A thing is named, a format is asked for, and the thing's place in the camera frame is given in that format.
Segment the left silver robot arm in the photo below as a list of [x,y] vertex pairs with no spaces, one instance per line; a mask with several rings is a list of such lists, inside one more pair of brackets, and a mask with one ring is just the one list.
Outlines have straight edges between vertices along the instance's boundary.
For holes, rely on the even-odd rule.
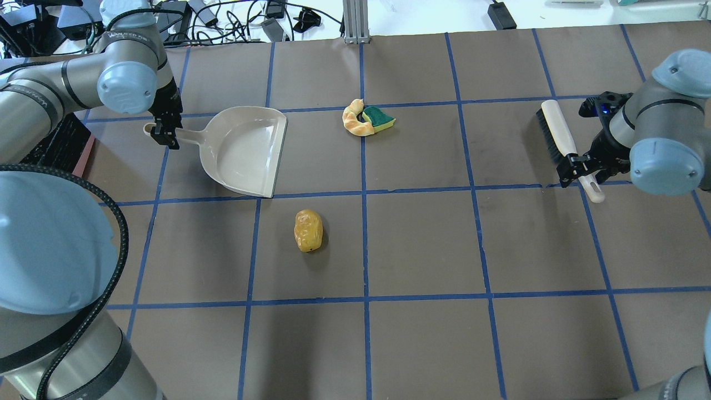
[[2,378],[21,399],[165,399],[105,311],[129,255],[122,210],[74,174],[78,111],[149,112],[178,149],[183,107],[149,1],[103,1],[91,54],[2,71]]

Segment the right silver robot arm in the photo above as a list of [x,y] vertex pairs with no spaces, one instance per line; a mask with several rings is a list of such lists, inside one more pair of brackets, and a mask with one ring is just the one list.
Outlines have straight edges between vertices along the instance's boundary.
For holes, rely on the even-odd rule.
[[607,91],[587,98],[579,115],[596,117],[602,129],[584,153],[576,147],[559,102],[544,101],[536,116],[561,187],[578,182],[589,200],[601,203],[601,185],[628,174],[633,185],[653,195],[709,192],[710,139],[704,126],[709,70],[708,51],[680,49],[655,67],[635,93]]

